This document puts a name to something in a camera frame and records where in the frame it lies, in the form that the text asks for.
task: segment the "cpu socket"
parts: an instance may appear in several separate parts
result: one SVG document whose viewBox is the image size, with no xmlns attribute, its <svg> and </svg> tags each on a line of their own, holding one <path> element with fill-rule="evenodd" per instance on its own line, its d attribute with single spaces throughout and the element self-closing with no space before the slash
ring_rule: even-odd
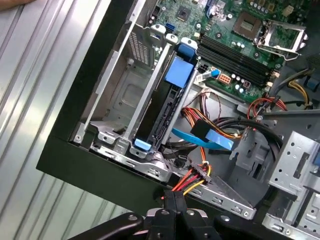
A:
<svg viewBox="0 0 320 240">
<path fill-rule="evenodd" d="M 233 27 L 233 31 L 245 37 L 246 39 L 253 41 L 257 36 L 260 26 L 261 26 L 260 19 L 244 11 L 238 17 Z"/>
</svg>

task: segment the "green circuit board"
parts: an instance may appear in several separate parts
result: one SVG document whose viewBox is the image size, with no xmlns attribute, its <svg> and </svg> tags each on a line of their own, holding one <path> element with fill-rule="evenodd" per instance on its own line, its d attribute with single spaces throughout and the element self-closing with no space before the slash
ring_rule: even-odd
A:
<svg viewBox="0 0 320 240">
<path fill-rule="evenodd" d="M 307 16 L 309 11 L 310 0 L 214 0 L 216 4 L 222 4 L 224 7 L 221 9 L 220 15 L 209 19 L 206 12 L 206 4 L 208 0 L 160 0 L 158 6 L 161 11 L 158 15 L 156 23 L 166 25 L 171 24 L 175 27 L 174 34 L 180 39 L 188 37 L 196 40 L 195 33 L 199 33 L 200 29 L 197 29 L 197 24 L 201 25 L 201 29 L 205 30 L 205 34 L 212 39 L 233 48 L 240 53 L 274 69 L 277 64 L 283 63 L 283 58 L 278 57 L 272 53 L 268 53 L 257 49 L 253 45 L 253 41 L 248 40 L 239 34 L 233 32 L 233 28 L 236 21 L 242 12 L 248 12 L 261 21 L 272 19 L 285 23 L 302 24 L 302 22 L 295 22 L 301 20 Z M 258 10 L 255 5 L 251 6 L 250 2 L 254 2 L 259 6 L 259 3 L 263 3 L 261 8 L 267 9 L 270 4 L 274 5 L 273 11 L 269 11 L 268 14 Z M 288 17 L 283 15 L 284 9 L 291 5 L 296 11 L 293 11 Z M 185 20 L 179 19 L 177 14 L 179 10 L 184 8 L 187 11 L 187 17 Z M 231 19 L 226 19 L 228 14 L 232 15 Z M 293 30 L 286 30 L 279 28 L 276 34 L 272 37 L 272 42 L 275 45 L 288 47 L 293 43 L 297 32 Z M 241 43 L 244 48 L 235 46 L 234 43 Z"/>
<path fill-rule="evenodd" d="M 208 17 L 208 1 L 210 0 L 159 0 L 157 6 L 160 11 L 155 23 L 174 26 L 172 34 L 178 36 L 179 39 L 188 37 L 198 41 L 199 33 L 205 32 L 204 34 L 211 39 L 270 69 L 279 69 L 283 65 L 284 59 L 258 49 L 253 43 L 253 39 L 248 39 L 236 32 L 235 26 L 239 24 L 238 19 L 243 17 L 245 13 L 247 16 L 250 15 L 258 19 L 261 24 L 263 21 L 274 20 L 303 25 L 311 3 L 311 0 L 212 0 L 212 5 L 219 6 L 219 8 L 213 17 Z M 285 16 L 284 12 L 288 6 L 291 6 L 293 11 Z M 242 27 L 251 29 L 253 26 L 248 24 Z M 290 47 L 297 33 L 294 30 L 277 28 L 270 42 L 274 45 Z M 232 72 L 225 72 L 223 69 L 222 72 L 227 76 L 232 74 Z M 237 82 L 224 84 L 213 78 L 206 81 L 206 84 L 222 89 L 245 102 L 252 102 L 264 93 L 264 87 L 252 85 L 245 90 L 245 93 L 240 94 L 235 90 Z"/>
</svg>

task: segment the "ram slot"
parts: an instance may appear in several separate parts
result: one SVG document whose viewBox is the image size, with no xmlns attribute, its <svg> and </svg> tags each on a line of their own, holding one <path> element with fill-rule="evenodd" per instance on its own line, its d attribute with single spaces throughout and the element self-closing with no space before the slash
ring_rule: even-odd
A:
<svg viewBox="0 0 320 240">
<path fill-rule="evenodd" d="M 244 67 L 242 64 L 229 60 L 228 58 L 221 56 L 203 46 L 200 46 L 197 50 L 197 54 L 203 59 L 209 61 L 213 65 L 220 67 L 230 73 L 234 73 L 253 84 L 263 87 L 269 80 L 266 75 L 261 75 L 252 69 Z"/>
<path fill-rule="evenodd" d="M 220 55 L 226 55 L 231 60 L 241 63 L 245 65 L 247 68 L 254 69 L 261 74 L 269 74 L 271 71 L 270 68 L 263 65 L 262 63 L 255 61 L 252 58 L 245 56 L 240 52 L 237 52 L 236 50 L 228 46 L 225 46 L 222 43 L 215 41 L 208 36 L 203 36 L 203 38 L 201 39 L 201 44 L 207 48 L 212 49 L 214 52 Z"/>
</svg>

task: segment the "motherboard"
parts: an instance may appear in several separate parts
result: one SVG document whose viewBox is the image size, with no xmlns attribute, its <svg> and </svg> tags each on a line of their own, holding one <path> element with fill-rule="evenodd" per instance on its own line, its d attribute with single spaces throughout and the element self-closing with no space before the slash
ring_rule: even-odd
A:
<svg viewBox="0 0 320 240">
<path fill-rule="evenodd" d="M 216 68 L 222 78 L 230 78 L 211 78 L 205 84 L 252 102 L 283 66 L 288 52 L 282 50 L 297 43 L 299 31 L 292 26 L 304 25 L 310 5 L 311 0 L 159 0 L 149 24 L 197 41 L 199 71 Z M 272 34 L 266 34 L 267 28 Z M 281 48 L 258 47 L 267 41 L 266 46 Z"/>
</svg>

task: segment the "blue plastic tab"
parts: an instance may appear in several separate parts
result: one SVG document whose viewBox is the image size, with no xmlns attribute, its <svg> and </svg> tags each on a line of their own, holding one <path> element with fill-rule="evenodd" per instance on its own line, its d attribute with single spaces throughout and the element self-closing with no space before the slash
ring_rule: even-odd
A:
<svg viewBox="0 0 320 240">
<path fill-rule="evenodd" d="M 184 88 L 193 69 L 192 64 L 175 57 L 164 80 L 179 88 Z"/>
<path fill-rule="evenodd" d="M 134 145 L 140 149 L 145 150 L 145 151 L 149 151 L 151 149 L 151 145 L 149 143 L 146 143 L 145 141 L 142 141 L 138 138 L 135 139 Z"/>
<path fill-rule="evenodd" d="M 183 131 L 180 131 L 176 128 L 173 128 L 172 129 L 172 133 L 174 135 L 176 135 L 177 137 L 189 142 L 189 143 L 192 143 L 192 144 L 196 144 L 200 147 L 204 147 L 206 149 L 214 149 L 214 150 L 219 150 L 219 149 L 222 149 L 222 147 L 224 148 L 224 146 L 221 146 L 220 144 L 218 144 L 217 142 L 214 142 L 214 141 L 210 141 L 210 142 L 204 142 L 202 141 L 200 138 L 196 137 L 196 136 L 193 136 L 191 134 L 188 134 L 186 132 L 183 132 Z M 231 147 L 233 146 L 233 142 L 232 144 L 228 145 L 228 147 L 225 147 L 226 149 L 230 150 Z"/>
<path fill-rule="evenodd" d="M 320 152 L 318 152 L 317 156 L 315 157 L 314 165 L 320 167 Z"/>
<path fill-rule="evenodd" d="M 189 57 L 190 59 L 192 59 L 196 54 L 196 50 L 194 50 L 192 47 L 187 46 L 185 44 L 180 44 L 177 52 Z"/>
<path fill-rule="evenodd" d="M 211 77 L 216 78 L 220 74 L 220 71 L 218 69 L 214 70 L 211 72 Z"/>
<path fill-rule="evenodd" d="M 210 129 L 208 133 L 205 136 L 206 139 L 209 141 L 218 144 L 219 146 L 231 150 L 232 146 L 234 145 L 234 142 L 230 140 L 229 138 L 226 138 L 225 136 L 220 135 L 216 131 Z"/>
</svg>

